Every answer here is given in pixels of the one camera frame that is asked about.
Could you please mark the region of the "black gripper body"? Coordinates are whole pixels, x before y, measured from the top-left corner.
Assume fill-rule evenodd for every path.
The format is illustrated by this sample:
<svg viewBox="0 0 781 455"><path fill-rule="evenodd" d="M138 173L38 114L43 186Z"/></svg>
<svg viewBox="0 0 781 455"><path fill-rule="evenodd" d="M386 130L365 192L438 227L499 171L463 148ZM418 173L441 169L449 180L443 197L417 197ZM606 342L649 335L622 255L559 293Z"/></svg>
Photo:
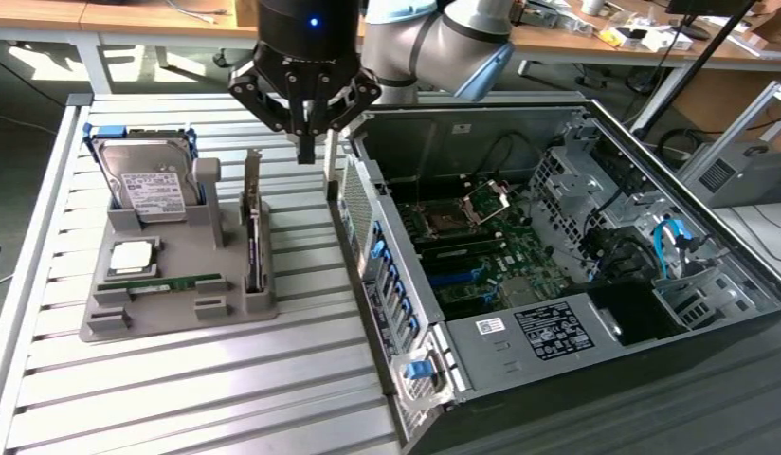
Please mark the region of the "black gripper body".
<svg viewBox="0 0 781 455"><path fill-rule="evenodd" d="M359 68L355 1L259 1L255 70L286 99L310 100L317 76Z"/></svg>

